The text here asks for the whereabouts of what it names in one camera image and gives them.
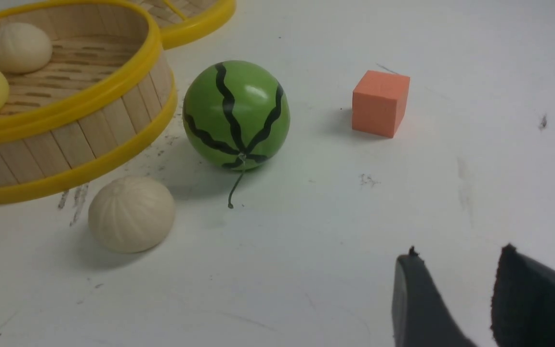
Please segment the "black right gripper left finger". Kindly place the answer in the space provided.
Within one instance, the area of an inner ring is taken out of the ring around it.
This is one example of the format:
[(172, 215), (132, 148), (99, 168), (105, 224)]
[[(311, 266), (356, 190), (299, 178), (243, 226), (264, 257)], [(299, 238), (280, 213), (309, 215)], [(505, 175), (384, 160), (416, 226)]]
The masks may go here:
[(395, 261), (392, 323), (396, 347), (475, 346), (456, 324), (414, 246)]

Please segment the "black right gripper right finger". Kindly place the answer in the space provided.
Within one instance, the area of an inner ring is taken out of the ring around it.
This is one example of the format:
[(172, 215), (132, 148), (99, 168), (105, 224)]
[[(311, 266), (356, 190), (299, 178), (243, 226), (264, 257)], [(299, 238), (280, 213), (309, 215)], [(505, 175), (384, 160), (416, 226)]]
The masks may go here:
[(491, 331), (500, 347), (555, 347), (555, 270), (511, 244), (496, 270)]

